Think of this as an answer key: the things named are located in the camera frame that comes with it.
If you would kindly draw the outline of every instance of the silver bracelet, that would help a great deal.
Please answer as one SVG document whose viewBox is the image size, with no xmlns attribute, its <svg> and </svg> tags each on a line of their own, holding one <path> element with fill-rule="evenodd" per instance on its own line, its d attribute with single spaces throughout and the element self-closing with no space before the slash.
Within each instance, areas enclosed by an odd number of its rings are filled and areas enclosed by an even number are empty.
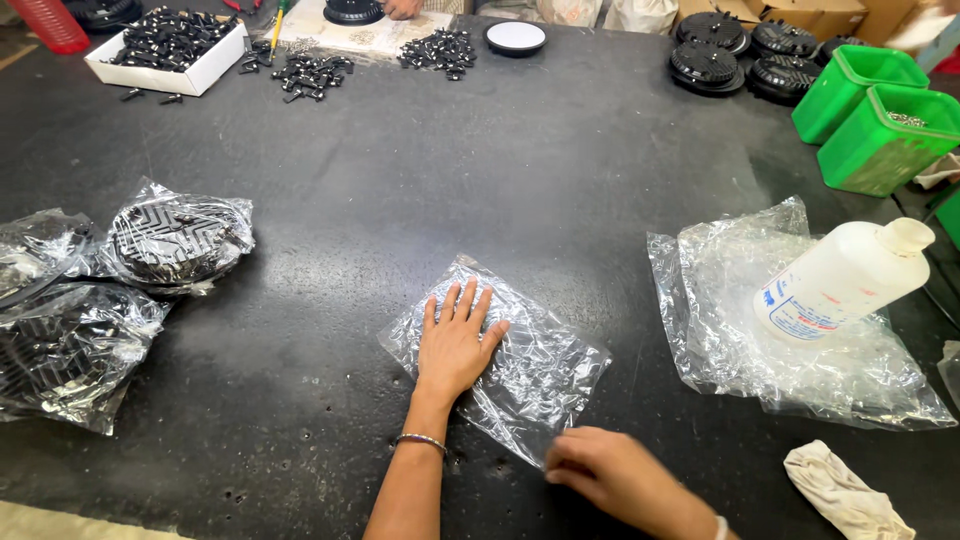
<svg viewBox="0 0 960 540">
<path fill-rule="evenodd" d="M 727 525 L 727 518 L 717 516 L 717 537 L 716 540 L 727 540 L 727 533 L 730 532 L 730 526 Z"/>
<path fill-rule="evenodd" d="M 396 438 L 396 441 L 394 441 L 394 446 L 396 446 L 403 439 L 412 439 L 415 441 L 420 441 L 422 443 L 430 443 L 433 446 L 439 448 L 441 452 L 443 452 L 444 455 L 446 455 L 446 446 L 444 446 L 444 443 L 438 441 L 433 437 L 420 435 L 418 433 L 401 433 L 400 436 Z"/>
</svg>

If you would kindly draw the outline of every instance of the bottle label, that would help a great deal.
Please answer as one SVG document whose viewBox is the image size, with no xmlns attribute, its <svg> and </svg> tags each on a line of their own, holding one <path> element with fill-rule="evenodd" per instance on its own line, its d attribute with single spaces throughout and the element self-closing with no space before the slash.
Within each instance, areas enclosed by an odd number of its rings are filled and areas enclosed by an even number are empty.
<svg viewBox="0 0 960 540">
<path fill-rule="evenodd" d="M 849 314 L 837 306 L 830 305 L 828 312 L 825 312 L 815 306 L 801 304 L 793 295 L 787 296 L 787 289 L 791 288 L 793 281 L 793 276 L 787 274 L 786 279 L 778 277 L 762 289 L 763 304 L 774 326 L 798 339 L 814 341 L 847 321 Z"/>
</svg>

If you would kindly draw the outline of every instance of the white round lens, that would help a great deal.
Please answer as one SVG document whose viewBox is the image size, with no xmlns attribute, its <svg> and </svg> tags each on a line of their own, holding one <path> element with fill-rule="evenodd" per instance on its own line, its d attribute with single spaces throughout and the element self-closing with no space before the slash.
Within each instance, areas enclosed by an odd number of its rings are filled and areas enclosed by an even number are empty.
<svg viewBox="0 0 960 540">
<path fill-rule="evenodd" d="M 501 22 L 490 27 L 487 39 L 510 49 L 528 49 L 543 43 L 546 34 L 540 27 L 526 22 Z"/>
</svg>

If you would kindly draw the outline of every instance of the green plastic bucket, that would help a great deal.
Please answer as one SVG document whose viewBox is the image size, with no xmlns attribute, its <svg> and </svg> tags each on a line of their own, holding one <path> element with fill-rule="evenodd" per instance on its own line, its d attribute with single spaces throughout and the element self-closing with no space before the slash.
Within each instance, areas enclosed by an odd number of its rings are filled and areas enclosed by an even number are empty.
<svg viewBox="0 0 960 540">
<path fill-rule="evenodd" d="M 841 45 L 793 110 L 800 139 L 809 144 L 827 142 L 863 101 L 867 88 L 879 84 L 926 88 L 930 80 L 902 51 Z"/>
<path fill-rule="evenodd" d="M 951 193 L 947 195 L 949 200 L 937 209 L 937 219 L 944 226 L 950 240 L 953 240 L 953 245 L 960 248 L 960 196 L 958 195 L 960 193 L 957 193 L 955 189 L 951 190 Z"/>
<path fill-rule="evenodd" d="M 920 118 L 907 126 L 887 112 Z M 886 197 L 960 144 L 960 104 L 945 93 L 876 85 L 819 152 L 830 187 Z"/>
</svg>

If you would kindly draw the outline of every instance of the yellow screwdriver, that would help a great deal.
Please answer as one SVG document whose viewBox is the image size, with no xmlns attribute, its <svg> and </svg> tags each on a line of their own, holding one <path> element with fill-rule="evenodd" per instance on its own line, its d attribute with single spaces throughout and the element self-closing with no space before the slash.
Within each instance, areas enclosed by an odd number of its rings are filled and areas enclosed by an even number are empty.
<svg viewBox="0 0 960 540">
<path fill-rule="evenodd" d="M 283 22 L 283 12 L 290 9 L 290 0 L 280 0 L 280 5 L 276 9 L 276 26 L 274 27 L 274 38 L 270 40 L 270 60 L 274 59 L 276 50 L 276 39 L 280 36 L 280 23 Z"/>
</svg>

